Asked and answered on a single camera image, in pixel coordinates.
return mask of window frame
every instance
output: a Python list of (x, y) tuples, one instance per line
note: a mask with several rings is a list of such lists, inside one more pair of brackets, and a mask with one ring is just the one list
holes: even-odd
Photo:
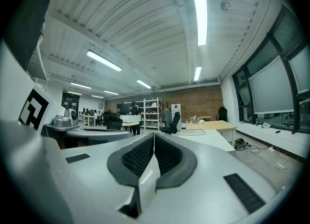
[[(280, 46), (280, 44), (278, 43), (277, 39), (274, 37), (274, 33), (277, 30), (277, 28), (279, 27), (281, 21), (283, 20), (285, 14), (288, 12), (289, 10), (282, 5), (282, 8), (276, 18), (275, 23), (273, 24), (273, 26), (271, 27), (270, 31), (266, 34), (266, 37), (264, 38), (264, 40), (261, 42), (261, 44), (258, 46), (258, 48), (254, 51), (254, 53), (249, 57), (249, 59), (244, 63), (244, 65), (242, 65), (240, 67), (240, 69), (233, 74), (232, 78), (235, 84), (235, 88), (236, 88), (236, 93), (237, 93), (237, 98), (238, 98), (238, 108), (239, 108), (239, 120), (240, 121), (244, 121), (246, 123), (251, 123), (251, 124), (255, 124), (256, 123), (256, 119), (257, 119), (257, 114), (254, 114), (254, 104), (253, 104), (253, 96), (252, 96), (252, 90), (251, 90), (251, 86), (249, 83), (249, 78), (250, 78), (250, 74), (249, 74), (249, 70), (248, 70), (248, 64), (259, 54), (259, 52), (265, 47), (265, 45), (270, 41), (271, 44), (274, 46), (274, 48), (276, 49), (283, 65), (286, 71), (286, 74), (288, 76), (289, 82), (290, 82), (290, 88), (292, 91), (292, 96), (293, 96), (293, 105), (294, 105), (294, 125), (293, 127), (284, 127), (281, 125), (275, 125), (275, 124), (271, 124), (271, 128), (276, 128), (276, 129), (281, 129), (281, 130), (288, 130), (288, 131), (292, 131), (292, 132), (300, 132), (300, 133), (310, 133), (310, 128), (301, 128), (300, 127), (300, 109), (299, 109), (299, 102), (302, 100), (305, 100), (306, 98), (310, 97), (310, 90), (306, 91), (306, 92), (302, 92), (302, 93), (298, 93), (297, 90), (297, 84), (295, 81), (295, 77), (293, 74), (293, 70), (289, 64), (289, 61), (294, 58), (295, 55), (297, 55), (297, 53), (299, 53), (308, 43), (306, 37), (299, 42), (298, 44), (296, 44), (292, 50), (290, 50), (286, 56), (283, 55), (283, 50)], [(237, 79), (237, 74), (240, 73), (241, 71), (243, 71), (244, 75), (246, 76), (246, 83), (243, 83), (242, 85), (239, 85), (238, 83), (238, 79)], [(240, 101), (240, 94), (239, 94), (239, 90), (243, 87), (248, 87), (249, 90), (249, 94), (250, 94), (250, 104), (247, 105), (239, 105)], [(245, 121), (244, 120), (244, 115), (243, 115), (243, 109), (247, 108), (247, 107), (251, 107), (252, 108), (252, 121)]]

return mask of brick wall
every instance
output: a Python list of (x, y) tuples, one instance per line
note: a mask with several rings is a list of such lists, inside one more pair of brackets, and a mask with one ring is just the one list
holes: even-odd
[(223, 107), (222, 90), (219, 85), (192, 88), (178, 91), (169, 91), (153, 93), (141, 96), (131, 96), (115, 100), (105, 101), (105, 110), (117, 111), (117, 104), (131, 101), (142, 101), (143, 99), (152, 100), (155, 98), (162, 99), (163, 108), (166, 108), (166, 101), (171, 104), (181, 104), (182, 123), (189, 122), (190, 117), (209, 115), (213, 116), (211, 120), (216, 120), (218, 109)]

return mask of person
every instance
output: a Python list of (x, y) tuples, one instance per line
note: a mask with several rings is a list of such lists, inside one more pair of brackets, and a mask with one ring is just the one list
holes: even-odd
[[(135, 101), (131, 103), (131, 110), (132, 115), (141, 115), (141, 108), (136, 104)], [(132, 126), (132, 133), (135, 136), (136, 134), (140, 134), (140, 123), (138, 125)]]

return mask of concrete floor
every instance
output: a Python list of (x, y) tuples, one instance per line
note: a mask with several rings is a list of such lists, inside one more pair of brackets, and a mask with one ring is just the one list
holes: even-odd
[[(80, 126), (82, 128), (83, 127), (88, 128), (88, 126), (85, 126), (82, 123), (80, 124)], [(106, 127), (103, 127), (103, 126), (96, 126), (96, 127), (91, 126), (91, 128), (106, 129)], [(160, 132), (160, 131), (158, 131), (157, 129), (146, 129), (146, 130), (141, 129), (141, 133), (151, 133), (151, 132)], [(235, 136), (235, 139), (238, 139), (238, 138), (243, 138), (250, 145), (256, 145), (261, 148), (266, 148), (265, 145), (237, 133)], [(277, 157), (280, 154), (281, 153), (278, 151), (270, 152), (268, 149), (260, 150), (260, 153), (258, 154), (251, 153), (250, 150), (234, 152), (234, 156), (238, 160), (242, 161), (248, 167), (250, 167), (251, 169), (261, 174), (263, 177), (265, 177), (270, 182), (270, 184), (275, 188), (277, 192), (280, 192), (283, 187), (288, 187), (294, 184), (296, 180), (296, 176), (299, 174), (299, 172), (302, 169), (302, 164), (300, 162), (292, 158), (289, 158), (289, 161), (287, 161), (284, 158)], [(287, 172), (283, 172), (279, 168), (276, 168), (275, 167), (276, 164), (273, 161), (271, 161), (271, 159), (274, 162), (285, 163), (287, 167), (287, 170), (286, 170)], [(153, 156), (148, 168), (146, 168), (140, 180), (143, 181), (143, 179), (146, 176), (149, 177), (149, 179), (145, 181), (142, 185), (140, 185), (140, 193), (141, 193), (141, 200), (143, 202), (143, 206), (147, 206), (149, 204), (150, 199), (153, 198), (149, 194), (150, 192), (154, 192), (153, 189), (155, 187), (155, 181), (160, 176), (158, 162), (155, 156)]]

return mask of fluorescent light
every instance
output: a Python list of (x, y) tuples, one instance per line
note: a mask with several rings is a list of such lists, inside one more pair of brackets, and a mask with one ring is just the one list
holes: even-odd
[(198, 26), (198, 46), (207, 43), (208, 29), (208, 9), (207, 0), (194, 0), (196, 6), (197, 26)]
[(90, 50), (89, 50), (89, 51), (86, 53), (86, 55), (87, 55), (88, 57), (92, 58), (92, 59), (97, 60), (97, 61), (100, 62), (100, 63), (103, 63), (103, 64), (107, 65), (108, 67), (111, 67), (112, 69), (114, 69), (114, 70), (116, 70), (116, 71), (121, 71), (121, 70), (122, 70), (122, 68), (120, 68), (120, 67), (116, 66), (115, 64), (111, 63), (110, 61), (104, 59), (103, 57), (101, 57), (100, 55), (94, 53), (93, 51), (90, 51)]
[(202, 71), (202, 67), (201, 66), (200, 67), (196, 67), (194, 81), (198, 81), (201, 71)]
[(79, 86), (79, 87), (83, 87), (83, 88), (87, 88), (87, 89), (91, 89), (91, 87), (88, 87), (88, 86), (84, 86), (84, 85), (80, 85), (80, 84), (77, 84), (77, 83), (71, 83), (72, 85), (76, 85), (76, 86)]
[(102, 96), (92, 96), (92, 97), (96, 97), (96, 98), (103, 98)]
[(82, 94), (80, 94), (80, 93), (76, 93), (76, 92), (72, 92), (72, 91), (68, 91), (68, 93), (71, 93), (71, 94), (75, 94), (75, 95), (82, 95)]
[(113, 92), (106, 91), (106, 90), (105, 90), (105, 92), (110, 93), (110, 94), (114, 94), (114, 95), (118, 95), (117, 93), (113, 93)]
[(139, 84), (142, 84), (144, 87), (148, 88), (148, 89), (151, 89), (151, 87), (149, 85), (147, 85), (146, 83), (142, 82), (141, 80), (137, 80), (137, 82)]

